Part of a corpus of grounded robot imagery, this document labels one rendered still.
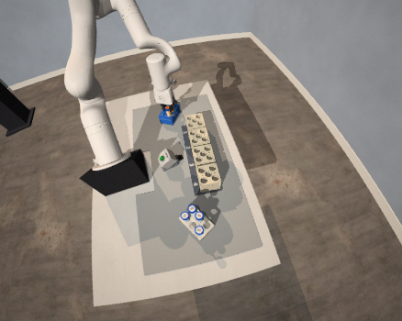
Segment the beige bucket adapter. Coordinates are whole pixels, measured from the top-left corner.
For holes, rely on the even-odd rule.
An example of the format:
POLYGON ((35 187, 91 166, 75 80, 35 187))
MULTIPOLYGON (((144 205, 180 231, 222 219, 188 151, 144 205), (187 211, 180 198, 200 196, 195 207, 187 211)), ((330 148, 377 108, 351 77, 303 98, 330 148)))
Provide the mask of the beige bucket adapter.
POLYGON ((202 113, 185 116, 185 120, 188 130, 206 127, 202 113))
POLYGON ((197 166, 196 171, 201 193, 220 189, 221 179, 216 163, 197 166))
POLYGON ((192 147, 195 166, 203 166, 216 163, 211 144, 192 147))
POLYGON ((207 134, 207 128, 198 128, 188 130, 191 149, 192 147, 203 146, 210 144, 209 136, 207 134), (204 133, 204 134, 203 134, 204 133))

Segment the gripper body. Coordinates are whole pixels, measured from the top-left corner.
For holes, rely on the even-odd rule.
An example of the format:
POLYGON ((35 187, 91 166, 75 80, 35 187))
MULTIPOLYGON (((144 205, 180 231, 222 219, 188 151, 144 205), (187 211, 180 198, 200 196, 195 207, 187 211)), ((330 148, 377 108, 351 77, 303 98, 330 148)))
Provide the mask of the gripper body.
POLYGON ((173 93, 173 88, 171 87, 171 85, 164 90, 156 90, 153 87, 153 92, 154 92, 154 97, 155 97, 156 103, 165 104, 165 105, 173 104, 174 93, 173 93))

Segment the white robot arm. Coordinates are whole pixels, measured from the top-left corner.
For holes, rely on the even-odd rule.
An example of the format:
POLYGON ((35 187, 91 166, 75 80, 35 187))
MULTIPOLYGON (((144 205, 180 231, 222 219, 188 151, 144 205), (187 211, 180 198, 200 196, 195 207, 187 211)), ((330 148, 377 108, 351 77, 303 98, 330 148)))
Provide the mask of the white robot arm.
POLYGON ((151 34, 135 0, 68 1, 73 42, 64 83, 71 95, 80 98, 81 120, 95 154, 92 169, 99 171, 128 159, 131 154, 122 153, 106 110, 102 87, 95 78, 96 20, 118 11, 138 49, 156 49, 165 54, 166 59, 162 53, 153 53, 146 59, 156 90, 166 89, 170 83, 175 85, 176 78, 169 75, 178 72, 182 65, 173 46, 151 34))

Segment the blue tube rack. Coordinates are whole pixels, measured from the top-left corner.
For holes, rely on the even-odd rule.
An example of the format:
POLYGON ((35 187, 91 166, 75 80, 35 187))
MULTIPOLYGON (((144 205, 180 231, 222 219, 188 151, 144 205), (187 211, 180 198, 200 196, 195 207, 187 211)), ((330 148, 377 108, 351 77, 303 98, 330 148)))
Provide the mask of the blue tube rack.
POLYGON ((163 111, 161 111, 161 113, 159 114, 159 119, 160 119, 160 121, 161 121, 161 123, 163 123, 163 124, 168 124, 168 125, 173 125, 174 124, 174 122, 175 122, 175 120, 176 120, 176 118, 178 117, 178 115, 179 115, 179 113, 180 113, 180 106, 178 106, 179 104, 177 104, 177 105, 174 105, 173 107, 174 107, 174 111, 172 112, 172 116, 170 116, 170 117, 168 117, 167 116, 167 114, 166 114, 166 111, 165 112, 163 112, 163 111), (176 111, 176 112, 175 112, 176 111), (178 112, 179 111, 179 112, 178 112), (163 114, 162 114, 163 113, 163 114), (174 113, 175 113, 175 115, 174 115, 174 113), (178 113, 178 114, 177 114, 178 113), (166 115, 165 115, 166 114, 166 115), (173 119, 173 120, 172 120, 173 119))

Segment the beige tube rack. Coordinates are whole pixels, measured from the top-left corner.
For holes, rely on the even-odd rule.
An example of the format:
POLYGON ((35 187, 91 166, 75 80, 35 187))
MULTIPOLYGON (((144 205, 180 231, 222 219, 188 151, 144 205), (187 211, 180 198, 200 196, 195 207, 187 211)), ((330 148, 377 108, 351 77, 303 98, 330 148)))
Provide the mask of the beige tube rack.
MULTIPOLYGON (((186 212, 189 214, 188 210, 187 210, 186 212)), ((183 223, 188 229, 190 229, 190 230, 195 234, 195 236, 196 236, 197 238, 200 239, 200 241, 206 236, 206 234, 207 234, 209 231, 211 231, 211 230, 214 228, 214 224, 213 224, 211 221, 209 221, 205 216, 204 216, 204 220, 203 220, 202 222, 197 222, 196 219, 195 219, 195 216, 191 216, 190 214, 189 214, 189 217, 190 217, 190 221, 189 221, 189 222, 184 222, 181 217, 180 217, 180 220, 182 221, 182 223, 183 223), (195 223, 196 223, 196 224, 195 224, 195 223), (195 230, 192 229, 192 228, 195 228, 195 227, 197 227, 197 226, 201 226, 201 227, 204 228, 204 234, 203 234, 202 236, 198 236, 198 235, 195 233, 195 230)))

